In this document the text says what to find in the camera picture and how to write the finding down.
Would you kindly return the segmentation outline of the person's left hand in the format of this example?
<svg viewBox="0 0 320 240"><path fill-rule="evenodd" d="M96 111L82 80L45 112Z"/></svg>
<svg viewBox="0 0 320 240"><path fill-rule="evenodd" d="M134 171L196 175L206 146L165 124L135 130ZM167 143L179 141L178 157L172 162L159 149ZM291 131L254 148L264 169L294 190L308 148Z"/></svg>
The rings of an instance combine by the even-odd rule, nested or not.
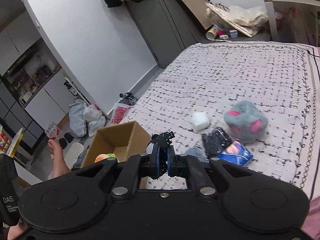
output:
<svg viewBox="0 0 320 240"><path fill-rule="evenodd" d="M18 223L16 226L11 226L8 231L7 240L15 240L24 233L25 230L27 230L27 226L23 222Z"/></svg>

